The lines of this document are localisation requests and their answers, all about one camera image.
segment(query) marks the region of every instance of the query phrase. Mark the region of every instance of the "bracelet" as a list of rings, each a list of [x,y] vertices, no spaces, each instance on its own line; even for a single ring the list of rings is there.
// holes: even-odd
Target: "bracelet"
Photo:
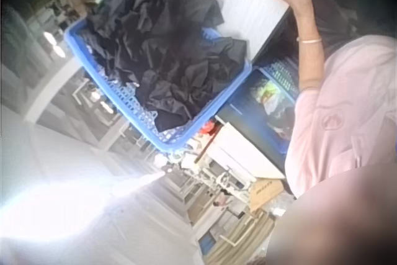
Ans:
[[[319,38],[317,40],[300,40],[299,37],[297,38],[297,42],[300,42],[300,43],[321,43],[322,41],[323,41],[322,38]]]

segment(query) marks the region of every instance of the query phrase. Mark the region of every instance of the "cloth pile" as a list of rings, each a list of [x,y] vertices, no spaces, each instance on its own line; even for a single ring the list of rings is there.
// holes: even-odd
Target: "cloth pile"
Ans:
[[[186,124],[244,67],[246,42],[203,38],[223,22],[216,0],[103,0],[80,35],[106,76],[135,83],[135,97],[157,111],[159,132]]]

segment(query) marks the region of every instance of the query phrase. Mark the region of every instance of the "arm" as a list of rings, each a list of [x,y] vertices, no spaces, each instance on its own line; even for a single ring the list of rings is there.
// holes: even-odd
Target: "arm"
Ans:
[[[295,15],[301,41],[317,40],[320,35],[311,0],[284,0]],[[321,42],[299,43],[299,88],[319,88],[324,78],[324,49]]]

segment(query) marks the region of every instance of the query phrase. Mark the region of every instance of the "red object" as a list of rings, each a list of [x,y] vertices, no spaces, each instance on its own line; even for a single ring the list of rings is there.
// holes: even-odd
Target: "red object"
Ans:
[[[210,120],[200,129],[200,133],[202,134],[210,133],[214,128],[215,128],[215,123]]]

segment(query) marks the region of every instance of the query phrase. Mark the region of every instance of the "blue plastic basket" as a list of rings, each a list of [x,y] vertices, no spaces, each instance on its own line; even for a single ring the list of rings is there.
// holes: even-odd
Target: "blue plastic basket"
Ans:
[[[117,109],[145,138],[161,151],[170,152],[183,147],[187,140],[197,133],[205,122],[218,112],[219,108],[228,100],[252,70],[252,65],[246,60],[244,68],[237,78],[214,100],[209,102],[193,120],[184,126],[159,133],[154,125],[157,112],[150,112],[142,108],[135,98],[135,88],[131,84],[125,87],[114,84],[108,81],[104,75],[98,73],[95,59],[90,54],[84,40],[78,34],[79,30],[85,25],[86,21],[84,19],[77,21],[65,32],[65,40],[74,55],[78,57],[83,67]],[[220,37],[220,34],[214,29],[203,29],[203,36],[209,40],[214,40]]]

